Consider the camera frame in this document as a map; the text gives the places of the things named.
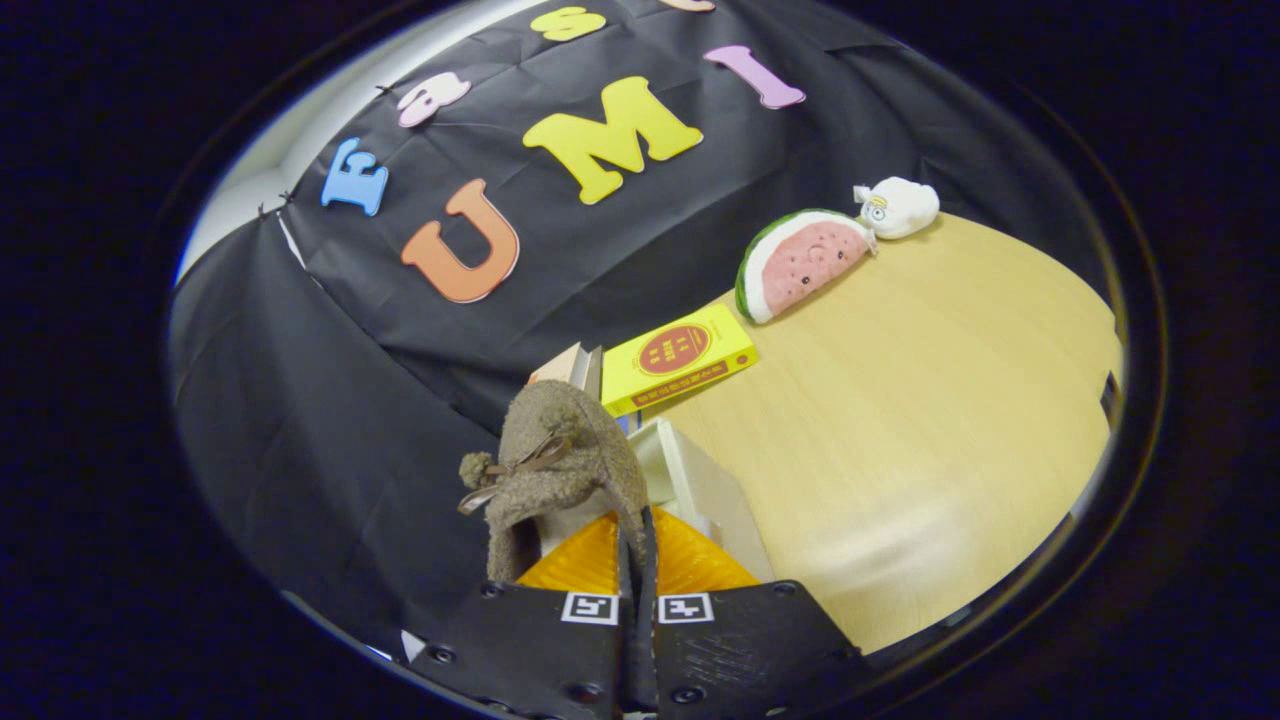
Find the yellow letter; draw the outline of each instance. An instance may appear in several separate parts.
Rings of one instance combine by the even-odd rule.
[[[547,40],[573,40],[604,27],[604,15],[588,13],[586,8],[561,8],[540,15],[529,27],[543,33]]]
[[[600,168],[595,158],[625,170],[644,170],[636,133],[649,143],[649,158],[669,160],[703,141],[703,133],[671,114],[649,92],[643,77],[622,78],[600,92],[604,124],[563,113],[543,118],[525,133],[526,147],[545,147],[582,186],[579,199],[595,205],[622,187],[622,173]]]
[[[493,292],[516,268],[520,238],[511,223],[484,196],[484,181],[474,179],[458,188],[444,205],[451,215],[463,215],[489,241],[489,259],[467,268],[444,245],[440,223],[426,223],[410,238],[401,260],[416,265],[440,295],[453,302],[475,302]]]

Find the red circle on book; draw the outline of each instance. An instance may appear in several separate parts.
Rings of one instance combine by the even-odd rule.
[[[687,368],[707,352],[710,340],[701,325],[668,328],[640,348],[640,369],[650,375],[666,375]]]

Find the white wall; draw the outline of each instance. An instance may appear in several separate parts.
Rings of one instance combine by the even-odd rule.
[[[227,170],[187,238],[175,282],[237,227],[274,210],[342,126],[421,63],[503,18],[548,0],[470,0],[383,41],[300,97]]]

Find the foam letter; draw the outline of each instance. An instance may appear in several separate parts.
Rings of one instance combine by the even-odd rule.
[[[474,179],[458,188],[444,205],[451,215],[463,215],[489,241],[489,258],[467,268],[440,237],[440,223],[426,223],[410,238],[401,261],[415,265],[426,279],[453,302],[483,300],[511,275],[520,259],[516,231],[484,196],[484,181]]]
[[[396,108],[404,110],[401,113],[401,127],[411,128],[425,122],[440,108],[461,100],[468,90],[471,83],[460,81],[453,73],[440,73],[424,79],[396,104]]]
[[[719,63],[737,73],[737,77],[760,94],[760,104],[771,110],[780,110],[804,100],[804,92],[782,82],[759,60],[751,56],[751,49],[744,45],[717,47],[703,55],[713,63]]]
[[[658,0],[659,3],[666,3],[677,10],[689,10],[690,13],[710,13],[716,9],[716,3],[708,3],[708,0]]]
[[[643,77],[622,78],[600,92],[604,123],[556,113],[529,128],[526,147],[545,147],[582,186],[579,199],[595,205],[622,187],[622,173],[600,168],[596,158],[625,170],[644,170],[636,133],[649,143],[649,158],[669,160],[703,141],[703,133],[671,114],[649,92]]]
[[[338,154],[329,165],[329,177],[325,178],[324,188],[320,191],[320,205],[328,208],[334,200],[351,202],[362,206],[365,214],[372,218],[383,201],[383,190],[387,188],[387,177],[390,172],[387,168],[378,168],[365,174],[378,159],[369,152],[356,152],[358,146],[358,137],[348,137],[338,146]],[[351,169],[343,170],[343,165]]]
[[[604,27],[604,15],[588,13],[586,8],[561,8],[540,15],[529,27],[543,33],[547,40],[573,40]]]

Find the brown ribbon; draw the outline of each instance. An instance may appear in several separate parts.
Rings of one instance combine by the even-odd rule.
[[[552,465],[559,462],[568,455],[572,443],[568,438],[558,438],[548,433],[543,442],[538,443],[538,447],[531,450],[529,455],[516,462],[512,466],[506,465],[489,465],[484,469],[486,475],[515,475],[516,473],[541,470],[544,468],[550,468]],[[493,500],[498,491],[502,488],[502,479],[494,480],[494,484],[489,487],[483,487],[471,495],[462,498],[458,503],[458,512],[463,515],[470,515],[484,506],[484,503]]]

